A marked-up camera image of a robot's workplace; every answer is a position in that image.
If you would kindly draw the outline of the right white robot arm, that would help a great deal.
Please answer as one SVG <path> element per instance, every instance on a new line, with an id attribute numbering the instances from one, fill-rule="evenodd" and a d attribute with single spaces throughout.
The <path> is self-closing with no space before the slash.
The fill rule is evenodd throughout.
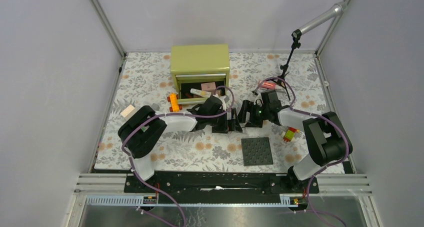
<path id="1" fill-rule="evenodd" d="M 237 116 L 246 127 L 260 128 L 264 121 L 304 133 L 308 154 L 287 171 L 287 188 L 301 192 L 307 181 L 331 164 L 342 162 L 353 151 L 352 143 L 335 112 L 322 115 L 282 105 L 275 90 L 261 93 L 255 101 L 244 100 Z"/>

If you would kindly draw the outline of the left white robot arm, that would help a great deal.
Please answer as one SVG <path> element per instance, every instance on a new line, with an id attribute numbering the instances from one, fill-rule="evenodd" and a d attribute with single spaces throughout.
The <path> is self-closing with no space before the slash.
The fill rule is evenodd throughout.
<path id="1" fill-rule="evenodd" d="M 220 133 L 231 131 L 229 121 L 236 116 L 233 102 L 211 96 L 204 103 L 180 112 L 158 112 L 141 107 L 118 130 L 121 150 L 128 156 L 131 171 L 138 176 L 136 186 L 144 193 L 155 187 L 155 167 L 150 153 L 163 134 L 197 132 L 207 126 Z"/>

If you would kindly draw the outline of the pink square compact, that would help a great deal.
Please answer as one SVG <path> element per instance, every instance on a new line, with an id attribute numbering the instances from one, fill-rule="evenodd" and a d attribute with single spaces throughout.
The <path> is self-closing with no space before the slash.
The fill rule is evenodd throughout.
<path id="1" fill-rule="evenodd" d="M 205 82 L 201 85 L 201 90 L 206 92 L 212 92 L 216 89 L 216 83 L 215 82 Z"/>

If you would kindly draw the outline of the white cream tube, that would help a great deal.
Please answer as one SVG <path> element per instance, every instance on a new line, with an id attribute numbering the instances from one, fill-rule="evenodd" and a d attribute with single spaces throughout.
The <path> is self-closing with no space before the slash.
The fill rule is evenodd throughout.
<path id="1" fill-rule="evenodd" d="M 190 89 L 190 93 L 202 98 L 209 98 L 212 93 L 210 91 L 205 91 L 205 90 L 199 90 L 199 89 L 195 89 L 195 88 L 191 88 Z"/>

